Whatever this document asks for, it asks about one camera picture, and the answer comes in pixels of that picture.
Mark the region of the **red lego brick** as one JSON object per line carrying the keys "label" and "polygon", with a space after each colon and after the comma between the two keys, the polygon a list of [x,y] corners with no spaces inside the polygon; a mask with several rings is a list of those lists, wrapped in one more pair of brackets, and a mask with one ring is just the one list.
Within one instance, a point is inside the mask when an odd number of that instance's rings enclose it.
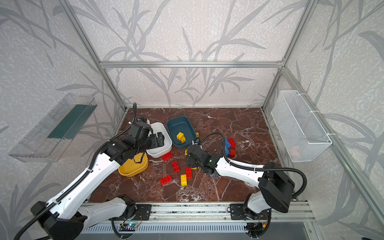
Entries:
{"label": "red lego brick", "polygon": [[173,157],[173,154],[171,152],[168,152],[162,156],[162,160],[166,162],[167,160],[171,159]]}
{"label": "red lego brick", "polygon": [[187,179],[192,179],[193,178],[192,168],[186,168],[186,178]]}
{"label": "red lego brick", "polygon": [[179,173],[181,171],[177,161],[172,162],[172,167],[173,167],[174,173]]}
{"label": "red lego brick", "polygon": [[166,177],[162,178],[160,180],[160,183],[162,186],[166,185],[167,183],[171,182],[173,180],[171,175],[167,175]]}

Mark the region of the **yellow lego brick front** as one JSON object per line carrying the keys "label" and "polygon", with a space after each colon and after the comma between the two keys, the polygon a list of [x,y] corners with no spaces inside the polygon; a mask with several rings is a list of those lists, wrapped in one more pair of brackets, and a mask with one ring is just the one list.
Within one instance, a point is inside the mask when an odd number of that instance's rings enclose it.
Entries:
{"label": "yellow lego brick front", "polygon": [[188,183],[187,183],[187,175],[181,175],[181,186],[185,187],[187,185],[188,185]]}

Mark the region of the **yellow plastic bin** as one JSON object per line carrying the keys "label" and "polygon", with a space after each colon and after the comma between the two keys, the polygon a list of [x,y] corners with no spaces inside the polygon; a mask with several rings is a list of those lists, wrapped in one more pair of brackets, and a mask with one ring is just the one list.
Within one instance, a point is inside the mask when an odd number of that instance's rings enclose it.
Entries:
{"label": "yellow plastic bin", "polygon": [[119,174],[128,178],[136,176],[148,168],[148,156],[146,153],[135,155],[134,159],[128,159],[118,168]]}

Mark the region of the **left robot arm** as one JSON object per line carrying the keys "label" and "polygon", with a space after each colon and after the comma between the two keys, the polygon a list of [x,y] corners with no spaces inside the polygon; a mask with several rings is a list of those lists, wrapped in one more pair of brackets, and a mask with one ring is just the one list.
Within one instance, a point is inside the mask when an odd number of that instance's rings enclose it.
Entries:
{"label": "left robot arm", "polygon": [[127,160],[146,150],[164,146],[164,135],[156,133],[146,120],[133,118],[123,131],[125,138],[112,137],[100,146],[92,157],[90,165],[61,193],[48,202],[39,201],[33,205],[34,217],[15,235],[22,235],[35,222],[48,234],[49,240],[74,240],[86,228],[113,218],[132,218],[136,214],[136,203],[127,196],[117,197],[92,210],[82,207],[86,198],[115,170]]}

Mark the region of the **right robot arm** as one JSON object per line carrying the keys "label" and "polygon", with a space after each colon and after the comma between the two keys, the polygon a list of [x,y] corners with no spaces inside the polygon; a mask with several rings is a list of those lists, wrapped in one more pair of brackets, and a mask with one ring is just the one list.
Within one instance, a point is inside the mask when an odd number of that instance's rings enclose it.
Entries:
{"label": "right robot arm", "polygon": [[[203,150],[202,143],[210,136],[222,137],[222,153],[210,154]],[[187,161],[199,167],[207,175],[230,177],[252,185],[259,191],[247,196],[243,206],[243,217],[255,220],[267,211],[280,213],[289,211],[291,200],[298,197],[307,187],[306,175],[295,168],[282,168],[274,162],[266,165],[251,165],[230,159],[226,153],[226,138],[220,133],[210,133],[202,140],[194,138],[186,150]]]}

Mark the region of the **white plastic bin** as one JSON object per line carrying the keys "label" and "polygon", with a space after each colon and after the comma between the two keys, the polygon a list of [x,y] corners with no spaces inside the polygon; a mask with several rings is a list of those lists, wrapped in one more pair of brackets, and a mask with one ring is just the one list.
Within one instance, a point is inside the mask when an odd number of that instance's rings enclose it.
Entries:
{"label": "white plastic bin", "polygon": [[164,126],[160,122],[152,123],[151,127],[156,134],[158,147],[147,150],[147,154],[153,158],[159,158],[169,153],[172,149],[172,140]]}

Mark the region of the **blue lego cluster far right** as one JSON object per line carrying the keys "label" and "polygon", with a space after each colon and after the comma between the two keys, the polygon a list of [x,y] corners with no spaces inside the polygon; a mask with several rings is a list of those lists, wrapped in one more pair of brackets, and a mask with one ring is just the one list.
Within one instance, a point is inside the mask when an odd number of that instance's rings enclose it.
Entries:
{"label": "blue lego cluster far right", "polygon": [[225,155],[228,157],[230,155],[231,144],[229,143],[228,139],[225,139],[224,143],[225,143]]}

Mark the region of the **teal plastic bin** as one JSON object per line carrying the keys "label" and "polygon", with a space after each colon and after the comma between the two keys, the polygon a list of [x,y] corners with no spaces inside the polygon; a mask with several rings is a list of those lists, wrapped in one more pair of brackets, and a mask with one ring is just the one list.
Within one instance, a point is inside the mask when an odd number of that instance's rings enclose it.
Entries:
{"label": "teal plastic bin", "polygon": [[[186,116],[180,116],[171,119],[167,122],[166,126],[172,143],[178,150],[187,149],[190,147],[192,145],[193,139],[197,137],[189,118]],[[179,133],[184,134],[184,137],[186,138],[184,143],[177,139],[177,135]]]}

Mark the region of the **red lego far right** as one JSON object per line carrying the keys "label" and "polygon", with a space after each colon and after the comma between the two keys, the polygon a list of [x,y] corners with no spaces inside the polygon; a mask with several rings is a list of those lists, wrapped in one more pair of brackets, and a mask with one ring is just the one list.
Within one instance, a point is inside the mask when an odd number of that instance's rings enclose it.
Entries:
{"label": "red lego far right", "polygon": [[236,147],[236,143],[235,143],[233,138],[229,138],[228,142],[229,142],[231,148],[235,148]]}

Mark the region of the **aluminium front rail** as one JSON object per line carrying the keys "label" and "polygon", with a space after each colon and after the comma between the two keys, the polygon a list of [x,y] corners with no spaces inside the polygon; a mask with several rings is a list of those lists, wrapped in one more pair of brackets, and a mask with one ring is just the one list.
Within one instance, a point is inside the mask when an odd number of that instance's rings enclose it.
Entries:
{"label": "aluminium front rail", "polygon": [[252,220],[241,217],[243,203],[231,209],[232,202],[152,202],[150,210],[135,217],[144,223],[229,223],[229,222],[314,222],[315,216],[307,202],[292,202],[287,213],[272,210]]}

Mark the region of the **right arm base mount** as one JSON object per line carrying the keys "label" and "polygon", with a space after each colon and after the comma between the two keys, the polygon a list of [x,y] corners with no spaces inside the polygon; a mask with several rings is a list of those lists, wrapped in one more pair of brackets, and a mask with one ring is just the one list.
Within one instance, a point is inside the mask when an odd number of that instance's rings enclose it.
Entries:
{"label": "right arm base mount", "polygon": [[257,221],[262,223],[268,222],[272,215],[271,209],[263,210],[257,214],[244,207],[243,204],[230,204],[227,207],[227,212],[230,213],[231,220]]}

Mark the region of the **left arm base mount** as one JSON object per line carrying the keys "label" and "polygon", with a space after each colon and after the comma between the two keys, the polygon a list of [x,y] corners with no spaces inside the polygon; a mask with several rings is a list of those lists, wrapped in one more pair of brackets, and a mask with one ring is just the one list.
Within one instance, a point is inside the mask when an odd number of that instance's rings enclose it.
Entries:
{"label": "left arm base mount", "polygon": [[127,221],[148,221],[151,209],[152,205],[150,204],[129,205],[121,215],[121,219]]}

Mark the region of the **clear plastic wall shelf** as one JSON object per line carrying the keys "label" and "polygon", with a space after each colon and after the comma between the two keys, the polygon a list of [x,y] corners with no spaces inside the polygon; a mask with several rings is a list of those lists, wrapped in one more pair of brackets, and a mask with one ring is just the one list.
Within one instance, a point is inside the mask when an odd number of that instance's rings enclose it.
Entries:
{"label": "clear plastic wall shelf", "polygon": [[96,107],[94,97],[67,94],[9,156],[23,163],[57,162]]}

